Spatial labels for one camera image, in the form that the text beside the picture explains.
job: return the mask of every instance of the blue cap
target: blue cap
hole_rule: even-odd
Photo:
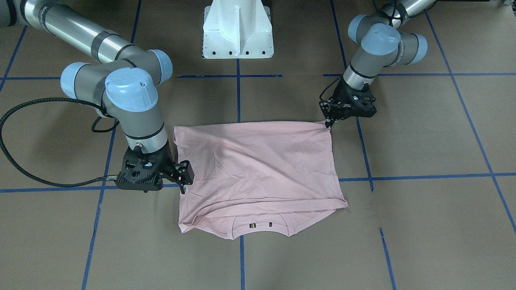
[[[74,62],[68,65],[61,73],[61,89],[71,99],[77,99],[75,95],[75,77],[83,66],[90,66],[85,62]]]
[[[153,52],[159,61],[159,67],[161,68],[162,77],[159,81],[160,85],[164,81],[168,80],[172,76],[172,60],[170,60],[170,57],[168,55],[161,51],[161,50],[150,50]]]
[[[104,83],[106,95],[117,107],[129,112],[145,112],[158,102],[151,75],[140,68],[123,68],[110,73]]]
[[[353,20],[351,20],[351,23],[349,23],[348,36],[355,43],[358,43],[358,41],[357,41],[358,26],[360,25],[360,22],[362,21],[362,19],[366,16],[367,15],[364,15],[364,14],[358,15],[355,18],[353,18]]]
[[[411,63],[416,63],[416,62],[421,61],[425,57],[425,55],[428,51],[428,42],[426,41],[426,38],[424,36],[422,36],[421,34],[414,34],[414,35],[416,35],[416,37],[417,37],[417,43],[418,43],[417,53],[416,53],[416,57],[414,57],[414,59],[411,62],[409,62],[408,65]]]
[[[398,48],[401,35],[392,26],[377,23],[362,39],[362,48],[373,55],[387,55]]]

